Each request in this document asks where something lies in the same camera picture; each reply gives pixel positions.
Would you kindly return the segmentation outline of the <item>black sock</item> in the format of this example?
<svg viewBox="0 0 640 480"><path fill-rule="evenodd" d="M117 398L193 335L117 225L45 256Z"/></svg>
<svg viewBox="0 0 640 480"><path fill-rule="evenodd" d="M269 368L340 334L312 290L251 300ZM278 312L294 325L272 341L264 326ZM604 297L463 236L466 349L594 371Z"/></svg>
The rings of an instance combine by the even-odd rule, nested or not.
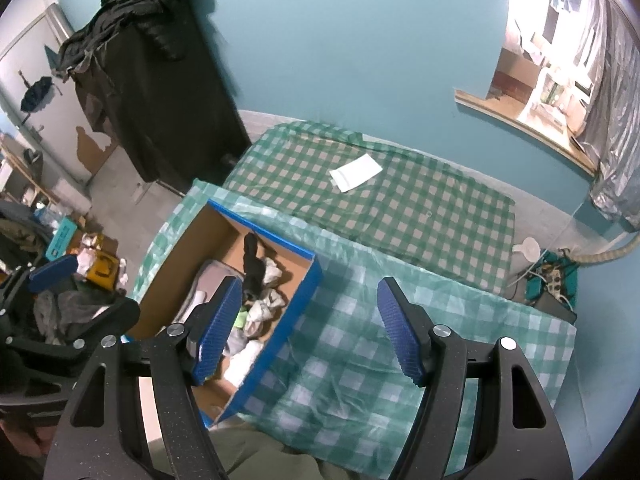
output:
<svg viewBox="0 0 640 480"><path fill-rule="evenodd" d="M243 245L243 297L245 300L256 300L262 294L266 265L258 257L259 240L254 233L244 236Z"/></svg>

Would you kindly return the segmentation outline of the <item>dark green checkered cloth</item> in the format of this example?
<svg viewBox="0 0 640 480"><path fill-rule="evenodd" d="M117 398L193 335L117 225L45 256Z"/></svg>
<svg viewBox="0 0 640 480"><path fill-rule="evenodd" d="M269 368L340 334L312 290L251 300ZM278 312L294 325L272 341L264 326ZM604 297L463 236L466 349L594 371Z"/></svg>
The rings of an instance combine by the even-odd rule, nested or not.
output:
<svg viewBox="0 0 640 480"><path fill-rule="evenodd" d="M383 171L341 193L329 171L364 154ZM289 122L246 151L224 188L446 278L494 294L506 288L514 201L440 159Z"/></svg>

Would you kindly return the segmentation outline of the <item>light green checkered plastic tablecloth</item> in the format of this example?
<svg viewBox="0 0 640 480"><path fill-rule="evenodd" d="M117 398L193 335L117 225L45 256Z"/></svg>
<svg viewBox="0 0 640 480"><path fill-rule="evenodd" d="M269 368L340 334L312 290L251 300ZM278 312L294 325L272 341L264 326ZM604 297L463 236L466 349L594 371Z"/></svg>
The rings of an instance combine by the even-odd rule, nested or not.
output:
<svg viewBox="0 0 640 480"><path fill-rule="evenodd" d="M186 296L214 240L241 244L216 215L222 207L316 258L318 278L304 290L288 329L268 342L271 360L255 367L226 414L240 414L281 442L374 478L390 474L421 400L404 374L378 308L378 282L391 276L433 321L464 338L508 336L524 351L544 392L555 400L572 356L570 323L435 274L376 249L211 184L198 184L151 244L134 284L141 316L136 338L167 325L178 301L154 294L160 285Z"/></svg>

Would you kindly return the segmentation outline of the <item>light knotted cloth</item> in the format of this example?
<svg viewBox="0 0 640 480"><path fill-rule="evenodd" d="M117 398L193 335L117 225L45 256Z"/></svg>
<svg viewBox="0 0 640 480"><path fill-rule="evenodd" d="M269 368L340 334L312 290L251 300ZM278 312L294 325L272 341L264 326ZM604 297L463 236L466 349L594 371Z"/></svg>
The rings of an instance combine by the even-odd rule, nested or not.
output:
<svg viewBox="0 0 640 480"><path fill-rule="evenodd" d="M244 330L248 312L247 310L239 310L233 323L233 327L238 330Z"/></svg>

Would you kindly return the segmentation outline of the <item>grey towel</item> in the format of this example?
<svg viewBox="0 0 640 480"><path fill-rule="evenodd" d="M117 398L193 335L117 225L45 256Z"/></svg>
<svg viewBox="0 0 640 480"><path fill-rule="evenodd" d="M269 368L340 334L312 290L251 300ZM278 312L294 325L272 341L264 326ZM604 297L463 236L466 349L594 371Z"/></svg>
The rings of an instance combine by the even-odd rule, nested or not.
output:
<svg viewBox="0 0 640 480"><path fill-rule="evenodd" d="M227 263L214 259L206 260L196 272L186 299L183 300L172 322L183 323L197 306L209 302L227 276L238 278L240 281L243 279L243 274Z"/></svg>

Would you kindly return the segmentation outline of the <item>wooden window sill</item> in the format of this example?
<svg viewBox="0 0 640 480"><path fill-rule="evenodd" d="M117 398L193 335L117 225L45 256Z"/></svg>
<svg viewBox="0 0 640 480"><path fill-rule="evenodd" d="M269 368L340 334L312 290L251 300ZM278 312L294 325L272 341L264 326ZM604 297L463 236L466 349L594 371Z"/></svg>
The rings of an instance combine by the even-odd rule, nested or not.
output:
<svg viewBox="0 0 640 480"><path fill-rule="evenodd" d="M512 128L531 136L538 142L548 146L555 153L560 154L583 172L594 177L596 165L578 148L577 142L565 128L558 128L553 122L532 114L529 108L510 96L481 99L468 92L454 90L454 100L457 104L469 107L491 118L504 122Z"/></svg>

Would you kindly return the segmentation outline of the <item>teal booklet on floor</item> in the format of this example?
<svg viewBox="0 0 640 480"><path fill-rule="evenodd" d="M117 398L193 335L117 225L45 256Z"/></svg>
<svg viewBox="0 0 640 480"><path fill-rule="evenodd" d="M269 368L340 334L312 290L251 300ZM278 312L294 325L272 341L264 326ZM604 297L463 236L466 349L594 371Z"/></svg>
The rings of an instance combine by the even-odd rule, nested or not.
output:
<svg viewBox="0 0 640 480"><path fill-rule="evenodd" d="M76 223L70 220L70 218L64 217L46 250L46 258L48 261L55 261L66 254L66 250L68 246L70 246L70 242L76 231Z"/></svg>

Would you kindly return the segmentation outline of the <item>white plastic bag bundle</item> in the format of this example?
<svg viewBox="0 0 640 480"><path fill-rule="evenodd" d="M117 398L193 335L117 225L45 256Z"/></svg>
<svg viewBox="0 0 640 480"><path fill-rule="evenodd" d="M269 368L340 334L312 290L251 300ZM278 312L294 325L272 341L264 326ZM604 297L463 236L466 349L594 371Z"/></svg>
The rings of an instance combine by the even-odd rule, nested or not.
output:
<svg viewBox="0 0 640 480"><path fill-rule="evenodd" d="M256 300L247 312L243 333L247 338L257 338L266 324L274 319L277 310L286 306L285 299L275 289L270 289L262 298Z"/></svg>

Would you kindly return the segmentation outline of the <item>white foam tube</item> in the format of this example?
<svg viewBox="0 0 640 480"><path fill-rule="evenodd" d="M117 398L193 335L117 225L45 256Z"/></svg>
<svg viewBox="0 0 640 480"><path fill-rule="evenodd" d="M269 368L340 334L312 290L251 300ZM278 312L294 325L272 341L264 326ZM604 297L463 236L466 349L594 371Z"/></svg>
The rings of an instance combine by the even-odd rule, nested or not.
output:
<svg viewBox="0 0 640 480"><path fill-rule="evenodd" d="M222 378L230 382L234 388L239 388L260 355L260 352L262 352L262 348L264 348L262 341L257 339L250 340L243 350L235 353L235 355L230 358L228 367L224 371L224 374L222 374Z"/></svg>

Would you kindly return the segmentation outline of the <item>blue-edged cardboard box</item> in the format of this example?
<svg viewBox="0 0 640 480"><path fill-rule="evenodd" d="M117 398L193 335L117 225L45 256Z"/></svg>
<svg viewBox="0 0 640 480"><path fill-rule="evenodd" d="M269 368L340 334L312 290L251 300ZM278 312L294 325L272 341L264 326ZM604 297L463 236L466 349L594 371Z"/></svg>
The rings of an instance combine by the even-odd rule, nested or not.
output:
<svg viewBox="0 0 640 480"><path fill-rule="evenodd" d="M188 318L180 320L179 309L188 304L188 293L204 283L206 266L220 263L235 271L242 268L244 238L250 234L284 270L279 289L285 305L266 322L257 344L248 344L235 356L225 356L224 346L241 309L242 281L231 275L212 278L205 283L211 289L207 300L194 307ZM186 351L195 360L191 372L194 398L203 424L212 428L244 410L314 296L322 270L313 252L211 200L149 278L151 284L139 301L138 322L127 337L143 340L173 325L184 328Z"/></svg>

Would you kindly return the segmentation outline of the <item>black draped garment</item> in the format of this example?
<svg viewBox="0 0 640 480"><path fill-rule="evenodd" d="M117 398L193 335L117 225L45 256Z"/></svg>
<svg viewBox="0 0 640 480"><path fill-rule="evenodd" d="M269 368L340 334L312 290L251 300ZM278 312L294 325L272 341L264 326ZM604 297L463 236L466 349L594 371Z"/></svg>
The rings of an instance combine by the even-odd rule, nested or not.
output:
<svg viewBox="0 0 640 480"><path fill-rule="evenodd" d="M221 185L250 147L193 0L102 0L58 50L89 125L145 182Z"/></svg>

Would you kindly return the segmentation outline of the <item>silver foil curtain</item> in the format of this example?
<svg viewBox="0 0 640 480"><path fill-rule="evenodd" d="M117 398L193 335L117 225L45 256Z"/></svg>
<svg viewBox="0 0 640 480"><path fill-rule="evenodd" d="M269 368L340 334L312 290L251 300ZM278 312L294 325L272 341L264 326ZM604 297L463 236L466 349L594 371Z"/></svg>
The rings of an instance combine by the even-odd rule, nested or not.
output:
<svg viewBox="0 0 640 480"><path fill-rule="evenodd" d="M639 48L624 14L593 0L597 77L582 140L597 162L590 200L608 220L639 229Z"/></svg>

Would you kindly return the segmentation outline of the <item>white paper envelope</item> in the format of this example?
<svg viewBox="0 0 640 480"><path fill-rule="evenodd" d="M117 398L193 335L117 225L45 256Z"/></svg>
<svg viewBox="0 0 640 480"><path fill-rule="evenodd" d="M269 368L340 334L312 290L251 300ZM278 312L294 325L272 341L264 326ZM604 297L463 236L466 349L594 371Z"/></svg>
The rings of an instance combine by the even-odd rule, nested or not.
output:
<svg viewBox="0 0 640 480"><path fill-rule="evenodd" d="M332 169L329 175L341 193L346 193L363 185L383 171L382 166L369 154L364 154L352 162Z"/></svg>

